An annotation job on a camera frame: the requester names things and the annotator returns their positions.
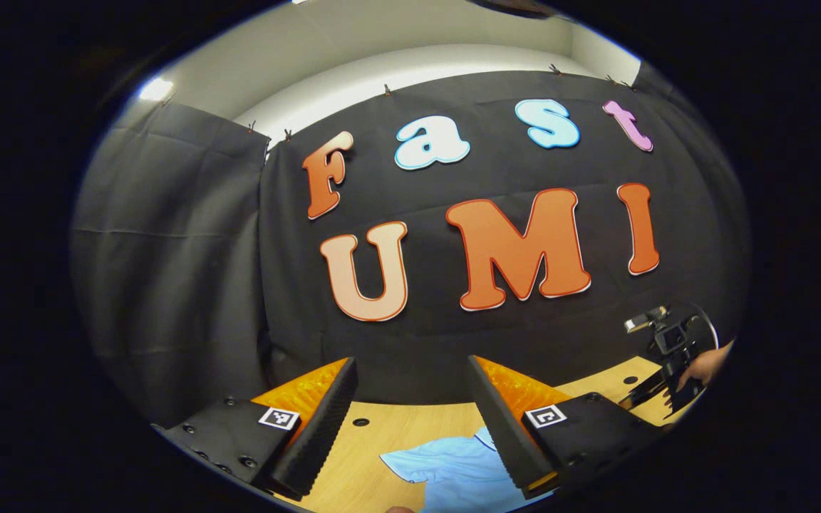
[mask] light blue cloth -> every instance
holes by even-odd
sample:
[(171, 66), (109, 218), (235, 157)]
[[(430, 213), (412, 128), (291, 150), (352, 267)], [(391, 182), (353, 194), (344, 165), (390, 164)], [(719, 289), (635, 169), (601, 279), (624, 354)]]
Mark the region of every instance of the light blue cloth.
[(420, 513), (506, 513), (551, 495), (525, 500), (486, 427), (470, 438), (442, 438), (379, 457), (402, 480), (426, 482)]

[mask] orange letter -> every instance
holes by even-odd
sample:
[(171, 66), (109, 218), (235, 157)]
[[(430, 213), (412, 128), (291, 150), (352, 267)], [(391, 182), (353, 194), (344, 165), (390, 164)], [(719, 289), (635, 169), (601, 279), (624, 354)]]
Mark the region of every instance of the orange letter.
[(654, 232), (651, 230), (651, 212), (648, 203), (651, 191), (642, 184), (625, 184), (616, 189), (619, 200), (629, 211), (629, 225), (632, 227), (632, 259), (629, 259), (629, 273), (638, 276), (647, 273), (661, 263), (661, 255), (654, 247)]
[(335, 184), (344, 182), (344, 155), (338, 150), (349, 150), (352, 146), (353, 136), (342, 131), (303, 160), (303, 169), (309, 176), (309, 219), (316, 219), (338, 207), (341, 195), (332, 191), (329, 179), (334, 179)]
[(356, 286), (353, 263), (356, 237), (337, 236), (322, 243), (319, 251), (329, 261), (331, 292), (344, 313), (357, 321), (387, 321), (404, 309), (408, 302), (408, 282), (401, 240), (407, 233), (407, 224), (398, 221), (372, 227), (366, 234), (369, 244), (378, 248), (378, 262), (382, 267), (385, 290), (378, 299), (363, 296)]
[(502, 273), (516, 298), (531, 296), (537, 270), (547, 260), (547, 277), (540, 284), (545, 298), (581, 292), (591, 285), (584, 271), (574, 211), (579, 198), (568, 189), (538, 192), (531, 205), (524, 236), (490, 200), (460, 202), (445, 220), (462, 231), (468, 264), (467, 294), (460, 305), (466, 311), (494, 309), (505, 303), (496, 286), (492, 265)]

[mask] pink letter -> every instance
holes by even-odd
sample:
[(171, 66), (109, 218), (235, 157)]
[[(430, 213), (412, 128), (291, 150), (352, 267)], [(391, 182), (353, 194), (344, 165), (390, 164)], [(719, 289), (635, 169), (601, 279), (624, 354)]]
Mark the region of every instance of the pink letter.
[(654, 144), (651, 144), (651, 139), (639, 133), (639, 129), (635, 126), (635, 116), (628, 110), (623, 110), (616, 101), (610, 100), (604, 104), (604, 113), (610, 114), (619, 126), (623, 128), (626, 136), (632, 141), (635, 146), (638, 146), (642, 152), (651, 152), (654, 149)]

